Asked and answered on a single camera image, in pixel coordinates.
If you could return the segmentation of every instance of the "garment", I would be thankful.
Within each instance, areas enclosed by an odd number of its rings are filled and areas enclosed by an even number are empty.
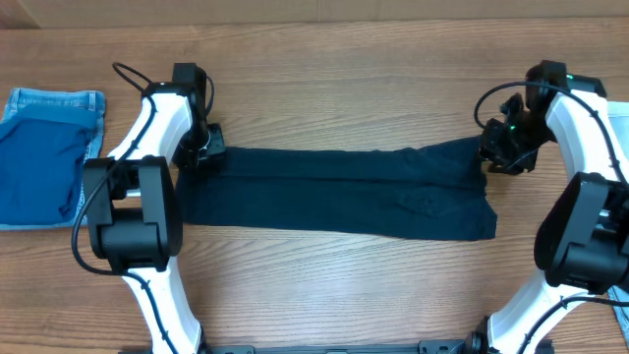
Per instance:
[[[0,230],[74,223],[85,202],[83,162],[98,157],[104,112],[99,91],[12,90],[0,123]]]
[[[496,214],[479,143],[362,152],[228,147],[219,173],[182,171],[176,194],[192,224],[488,239]]]

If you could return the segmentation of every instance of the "black cable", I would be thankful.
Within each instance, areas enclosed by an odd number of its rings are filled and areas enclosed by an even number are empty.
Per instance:
[[[131,84],[134,88],[138,89],[142,93],[142,98],[145,97],[145,98],[148,99],[148,102],[150,103],[150,114],[148,115],[148,118],[146,119],[146,123],[144,123],[142,129],[138,133],[138,136],[133,141],[131,141],[131,144],[129,145],[129,148],[127,148],[127,150],[120,156],[120,158],[118,158],[118,160],[116,160],[116,162],[114,162],[114,164],[107,170],[107,173],[100,179],[100,181],[98,181],[98,183],[96,184],[94,190],[89,194],[89,197],[87,197],[86,202],[84,203],[83,207],[81,207],[81,210],[79,211],[79,214],[77,215],[77,219],[75,220],[75,224],[74,224],[74,226],[72,228],[72,241],[71,241],[72,242],[72,254],[75,257],[75,260],[77,260],[77,263],[83,269],[85,269],[85,270],[87,270],[89,272],[92,272],[94,274],[99,274],[99,275],[116,275],[116,274],[114,274],[114,272],[111,271],[111,270],[99,269],[99,268],[95,268],[95,267],[93,267],[91,265],[88,265],[84,261],[84,259],[81,257],[81,254],[79,253],[79,229],[81,228],[81,222],[82,222],[83,218],[86,216],[87,209],[92,204],[92,202],[95,199],[95,196],[98,193],[98,191],[100,191],[100,189],[105,186],[105,184],[107,183],[107,181],[109,180],[111,175],[116,171],[118,166],[120,166],[120,164],[123,161],[125,161],[127,159],[127,157],[129,157],[129,155],[138,147],[138,143],[142,140],[142,137],[144,136],[144,134],[148,130],[148,127],[150,127],[150,124],[152,123],[153,118],[155,117],[155,113],[157,112],[157,108],[155,106],[155,102],[153,101],[152,97],[150,95],[145,94],[145,90],[140,85],[138,85],[136,82],[134,82],[133,80],[129,79],[129,77],[127,77],[125,74],[123,74],[120,71],[120,69],[118,69],[118,67],[126,69],[126,70],[136,74],[137,76],[139,76],[142,79],[146,80],[146,82],[149,83],[149,84],[152,84],[152,81],[149,78],[147,78],[146,76],[144,76],[143,74],[141,74],[138,71],[136,71],[135,69],[130,68],[130,67],[124,65],[124,64],[113,63],[111,66],[113,67],[114,71],[116,73],[118,73],[118,75],[120,75],[120,77],[122,77],[127,83]],[[150,291],[150,288],[148,287],[148,282],[146,282],[144,279],[142,279],[139,275],[133,274],[133,273],[128,272],[128,271],[126,271],[122,275],[123,276],[128,276],[128,277],[130,277],[132,279],[135,279],[137,282],[140,283],[140,286],[141,286],[142,290],[144,290],[146,292],[146,296],[148,297],[148,301],[150,302],[150,307],[153,310],[153,315],[155,316],[155,322],[157,323],[157,327],[159,328],[159,332],[161,333],[162,339],[166,341],[166,344],[168,344],[168,347],[173,352],[173,354],[178,354],[177,353],[177,349],[175,348],[175,345],[173,344],[172,340],[168,336],[168,332],[164,328],[164,324],[161,321],[161,317],[159,316],[159,312],[157,311],[157,304],[155,303],[155,298],[153,297],[153,294]]]
[[[543,323],[546,320],[548,320],[559,309],[565,309],[569,303],[575,302],[575,301],[591,302],[591,303],[603,304],[607,306],[629,307],[629,302],[615,301],[615,300],[602,299],[602,298],[593,298],[593,297],[587,297],[587,296],[572,296],[569,298],[562,299],[561,301],[556,303],[554,306],[552,306],[550,309],[548,309],[548,311],[546,311],[543,314],[543,316],[541,316],[540,319],[537,322],[535,322],[535,324],[531,328],[531,331],[529,331],[529,333],[527,333],[527,335],[524,337],[524,342],[520,346],[520,350],[518,350],[518,354],[524,354],[524,351],[526,350],[527,346],[531,342],[531,339],[535,335],[535,332],[538,331],[538,329],[540,329],[540,327],[543,325]]]
[[[476,124],[479,125],[479,127],[481,127],[482,129],[485,128],[485,124],[481,123],[481,120],[479,119],[479,109],[481,108],[481,104],[483,104],[483,102],[495,92],[500,91],[502,89],[515,88],[515,87],[537,87],[537,88],[544,88],[544,89],[553,89],[557,92],[563,93],[564,95],[574,99],[583,108],[585,108],[585,110],[588,111],[588,113],[590,113],[590,115],[594,118],[594,120],[599,125],[600,132],[602,133],[602,137],[605,140],[605,145],[607,146],[609,159],[611,159],[611,167],[616,173],[618,180],[620,181],[620,183],[624,185],[625,188],[629,189],[629,183],[627,183],[627,179],[622,173],[622,170],[620,170],[620,162],[618,161],[618,158],[616,157],[616,152],[613,148],[613,145],[611,144],[611,138],[609,137],[609,132],[607,131],[607,128],[605,127],[604,123],[600,119],[599,113],[595,111],[594,109],[592,109],[592,107],[590,107],[590,105],[588,105],[588,103],[586,103],[583,99],[579,98],[577,95],[575,95],[574,93],[570,92],[569,90],[565,88],[560,88],[555,85],[537,83],[537,82],[513,82],[513,83],[503,84],[495,88],[492,88],[489,91],[487,91],[484,95],[481,96],[479,101],[476,103],[476,107],[474,107],[474,121],[476,122]]]
[[[207,74],[205,74],[205,78],[209,81],[209,87],[212,89],[212,93],[209,95],[209,101],[207,102],[207,107],[205,108],[205,117],[207,117],[214,105],[214,81]]]

